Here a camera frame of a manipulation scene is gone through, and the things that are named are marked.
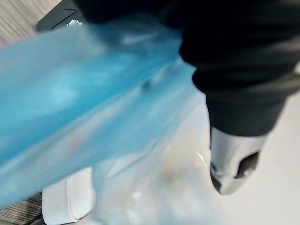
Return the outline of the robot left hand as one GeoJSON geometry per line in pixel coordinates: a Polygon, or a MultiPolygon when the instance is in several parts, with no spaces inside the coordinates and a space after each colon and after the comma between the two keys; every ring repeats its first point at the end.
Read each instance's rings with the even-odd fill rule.
{"type": "Polygon", "coordinates": [[[256,169],[287,98],[299,91],[297,0],[77,0],[91,23],[149,13],[180,30],[210,120],[210,176],[222,195],[256,169]]]}

